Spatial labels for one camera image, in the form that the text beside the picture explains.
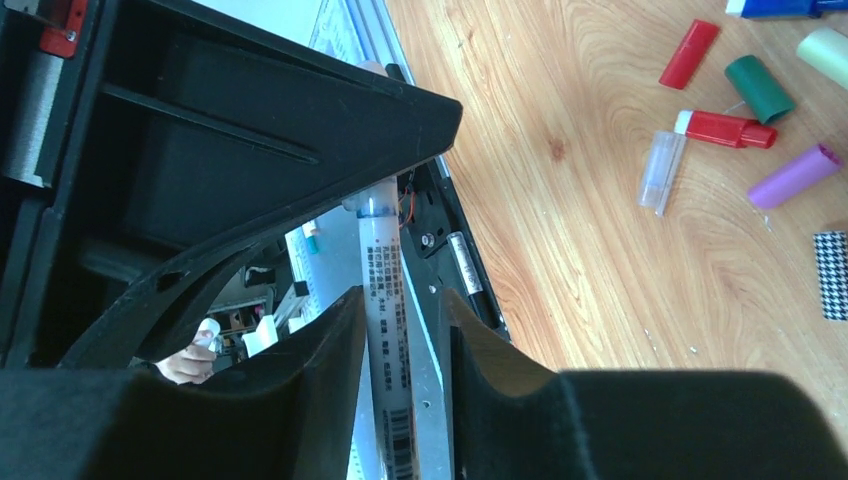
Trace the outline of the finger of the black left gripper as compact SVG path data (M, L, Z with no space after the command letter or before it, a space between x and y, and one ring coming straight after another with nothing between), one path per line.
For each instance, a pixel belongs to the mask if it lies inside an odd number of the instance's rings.
M183 346L271 241L449 150L461 104L192 1L103 1L68 149L72 232L169 256L70 346L121 368Z

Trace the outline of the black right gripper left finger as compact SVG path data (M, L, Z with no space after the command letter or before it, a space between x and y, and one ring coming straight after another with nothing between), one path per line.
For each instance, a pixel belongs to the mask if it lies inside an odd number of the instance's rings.
M365 343L364 293L205 383L141 369L5 370L5 479L342 479Z

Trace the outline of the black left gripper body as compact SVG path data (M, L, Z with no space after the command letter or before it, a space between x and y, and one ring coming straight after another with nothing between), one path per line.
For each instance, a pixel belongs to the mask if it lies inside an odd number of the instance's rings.
M73 206L105 169L83 158L120 1L1 5L1 364L52 368L125 290Z

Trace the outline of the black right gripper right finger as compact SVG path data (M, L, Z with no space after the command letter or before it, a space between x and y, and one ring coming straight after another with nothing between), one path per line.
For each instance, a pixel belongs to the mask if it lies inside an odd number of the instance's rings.
M462 479L843 479L847 456L792 381L722 370L552 371L445 290Z

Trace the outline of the clear cap blue pen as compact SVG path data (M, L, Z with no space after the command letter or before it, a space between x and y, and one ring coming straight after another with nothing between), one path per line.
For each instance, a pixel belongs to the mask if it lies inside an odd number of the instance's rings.
M418 479L397 180L349 201L359 227L376 451L382 479Z

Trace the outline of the houndstooth pen cap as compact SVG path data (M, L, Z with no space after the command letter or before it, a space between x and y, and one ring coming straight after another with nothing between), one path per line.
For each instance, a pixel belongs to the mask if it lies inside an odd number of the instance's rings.
M847 233L819 232L813 235L823 317L847 320Z

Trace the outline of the red pen cap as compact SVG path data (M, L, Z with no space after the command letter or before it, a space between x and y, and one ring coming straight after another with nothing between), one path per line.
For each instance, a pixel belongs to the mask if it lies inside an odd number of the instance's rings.
M667 62L658 83L683 90L691 81L720 32L716 24L695 19Z
M673 132L687 138L730 148L771 148L778 131L749 119L702 110L681 110Z

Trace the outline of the purple pen cap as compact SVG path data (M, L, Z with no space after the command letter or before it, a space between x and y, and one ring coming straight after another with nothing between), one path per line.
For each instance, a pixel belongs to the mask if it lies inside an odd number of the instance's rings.
M838 173L845 165L830 147L817 143L755 184L748 191L748 199L760 209L776 208Z

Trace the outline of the green pen cap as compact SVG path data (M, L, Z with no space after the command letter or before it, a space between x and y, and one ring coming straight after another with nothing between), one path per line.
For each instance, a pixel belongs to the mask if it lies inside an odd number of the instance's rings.
M755 55L732 61L724 75L763 125L772 125L796 108L796 103L776 77Z

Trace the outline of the pale yellow pen cap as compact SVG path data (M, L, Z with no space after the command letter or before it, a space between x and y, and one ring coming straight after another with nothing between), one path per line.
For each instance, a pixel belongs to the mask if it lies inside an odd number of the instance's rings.
M798 44L796 55L847 89L847 37L842 33L830 27L818 28Z

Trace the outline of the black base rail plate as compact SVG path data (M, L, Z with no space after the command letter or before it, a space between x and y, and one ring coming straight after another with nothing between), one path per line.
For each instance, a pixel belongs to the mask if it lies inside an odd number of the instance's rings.
M413 292L434 325L438 292L453 289L479 319L506 341L508 327L443 158L397 177L401 240Z

